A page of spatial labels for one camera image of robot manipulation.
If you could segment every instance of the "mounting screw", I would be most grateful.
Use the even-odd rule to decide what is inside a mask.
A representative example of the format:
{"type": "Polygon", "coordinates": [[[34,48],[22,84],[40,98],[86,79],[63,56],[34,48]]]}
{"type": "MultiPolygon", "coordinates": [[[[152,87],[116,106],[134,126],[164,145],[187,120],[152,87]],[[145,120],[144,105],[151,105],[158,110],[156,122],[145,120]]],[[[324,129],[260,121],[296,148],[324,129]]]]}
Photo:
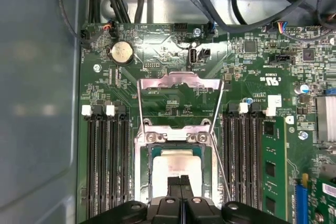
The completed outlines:
{"type": "Polygon", "coordinates": [[[232,210],[237,210],[238,206],[236,204],[231,203],[231,204],[228,205],[228,208],[230,208],[232,210]]]}
{"type": "Polygon", "coordinates": [[[199,198],[193,198],[193,203],[201,203],[201,199],[199,198]]]}
{"type": "Polygon", "coordinates": [[[299,132],[299,139],[301,139],[301,140],[306,140],[307,138],[308,138],[308,133],[307,132],[305,132],[305,131],[300,131],[299,132]]]}
{"type": "Polygon", "coordinates": [[[206,140],[207,140],[207,137],[206,137],[205,134],[201,134],[201,135],[198,136],[198,141],[199,142],[204,143],[204,142],[206,142],[206,140]]]}
{"type": "Polygon", "coordinates": [[[201,35],[201,33],[202,33],[202,31],[201,31],[199,28],[195,28],[195,29],[193,30],[193,35],[194,35],[195,37],[199,37],[199,36],[201,35]]]}
{"type": "Polygon", "coordinates": [[[156,136],[155,136],[155,134],[150,133],[150,134],[147,135],[146,139],[147,139],[148,142],[155,142],[156,136]]]}
{"type": "Polygon", "coordinates": [[[101,71],[101,65],[94,64],[93,65],[93,70],[94,70],[94,72],[99,73],[101,71]]]}
{"type": "Polygon", "coordinates": [[[131,208],[133,209],[133,210],[137,210],[137,209],[139,209],[141,206],[140,205],[132,205],[131,206],[131,208]]]}
{"type": "Polygon", "coordinates": [[[315,220],[318,222],[318,223],[323,223],[324,222],[324,217],[322,214],[320,214],[319,212],[316,212],[315,213],[315,220]]]}

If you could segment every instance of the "gray side panel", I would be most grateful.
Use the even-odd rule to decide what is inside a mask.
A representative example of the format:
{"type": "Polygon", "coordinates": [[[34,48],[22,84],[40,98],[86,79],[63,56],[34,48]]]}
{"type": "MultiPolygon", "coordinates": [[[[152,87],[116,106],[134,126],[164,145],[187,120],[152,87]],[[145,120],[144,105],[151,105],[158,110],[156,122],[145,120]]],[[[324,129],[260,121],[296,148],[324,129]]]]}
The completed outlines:
{"type": "Polygon", "coordinates": [[[0,3],[0,223],[72,223],[78,51],[57,0],[0,3]]]}

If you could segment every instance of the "capacitor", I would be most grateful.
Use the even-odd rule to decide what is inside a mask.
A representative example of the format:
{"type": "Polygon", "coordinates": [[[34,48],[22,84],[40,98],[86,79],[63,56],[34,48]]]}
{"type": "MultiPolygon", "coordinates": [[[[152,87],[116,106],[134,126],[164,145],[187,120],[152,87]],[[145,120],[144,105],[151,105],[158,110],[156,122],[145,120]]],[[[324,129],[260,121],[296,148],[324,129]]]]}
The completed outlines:
{"type": "Polygon", "coordinates": [[[252,98],[246,98],[246,103],[248,105],[251,105],[253,103],[253,99],[252,98]]]}
{"type": "Polygon", "coordinates": [[[307,94],[309,92],[309,86],[307,84],[298,85],[295,87],[294,92],[296,94],[307,94]]]}

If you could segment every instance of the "motherboard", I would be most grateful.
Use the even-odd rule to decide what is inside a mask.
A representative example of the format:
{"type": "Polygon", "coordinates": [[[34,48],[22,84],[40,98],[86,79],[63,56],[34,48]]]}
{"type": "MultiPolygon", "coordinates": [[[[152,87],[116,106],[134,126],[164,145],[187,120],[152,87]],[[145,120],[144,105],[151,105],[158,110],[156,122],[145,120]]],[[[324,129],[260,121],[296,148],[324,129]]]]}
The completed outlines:
{"type": "Polygon", "coordinates": [[[336,175],[323,167],[336,164],[335,34],[305,44],[265,28],[113,24],[81,50],[77,222],[189,175],[216,206],[334,223],[336,175]]]}

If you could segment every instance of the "ram slot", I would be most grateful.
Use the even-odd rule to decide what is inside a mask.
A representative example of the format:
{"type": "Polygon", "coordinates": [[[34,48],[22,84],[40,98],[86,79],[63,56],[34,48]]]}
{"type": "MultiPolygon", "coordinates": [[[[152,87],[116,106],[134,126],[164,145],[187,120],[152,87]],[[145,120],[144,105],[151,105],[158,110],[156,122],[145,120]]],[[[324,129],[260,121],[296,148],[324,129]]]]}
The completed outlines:
{"type": "Polygon", "coordinates": [[[110,177],[110,209],[118,205],[118,121],[111,120],[109,124],[109,177],[110,177]]]}
{"type": "Polygon", "coordinates": [[[118,137],[121,148],[121,164],[120,164],[120,199],[121,203],[128,201],[129,191],[129,174],[128,174],[128,158],[129,158],[129,121],[125,117],[121,117],[118,123],[118,137]]]}
{"type": "Polygon", "coordinates": [[[253,141],[251,140],[250,137],[250,124],[251,124],[251,119],[247,118],[246,119],[246,136],[247,136],[247,140],[246,140],[246,204],[248,206],[252,206],[252,202],[253,202],[253,196],[252,196],[252,192],[253,192],[253,182],[251,180],[251,174],[253,173],[253,162],[251,161],[251,148],[253,145],[253,141]]]}
{"type": "Polygon", "coordinates": [[[246,204],[247,197],[246,197],[246,142],[247,142],[247,135],[246,130],[248,125],[246,124],[246,117],[244,115],[239,116],[239,131],[238,131],[238,182],[239,182],[239,197],[238,200],[241,203],[246,204]]]}
{"type": "MultiPolygon", "coordinates": [[[[224,171],[228,182],[232,200],[236,200],[236,156],[237,156],[237,125],[236,118],[233,115],[224,114],[223,116],[223,159],[224,171]]],[[[224,191],[224,199],[228,201],[226,191],[224,191]]]]}
{"type": "Polygon", "coordinates": [[[107,122],[99,123],[100,142],[100,180],[99,180],[99,214],[106,211],[106,179],[107,179],[107,122]]]}
{"type": "Polygon", "coordinates": [[[261,135],[262,135],[262,119],[257,115],[252,115],[250,118],[250,162],[253,164],[250,173],[251,186],[251,206],[261,209],[261,135]]]}
{"type": "Polygon", "coordinates": [[[88,121],[88,145],[87,145],[87,219],[93,217],[94,213],[94,195],[95,195],[95,139],[96,122],[88,121]]]}

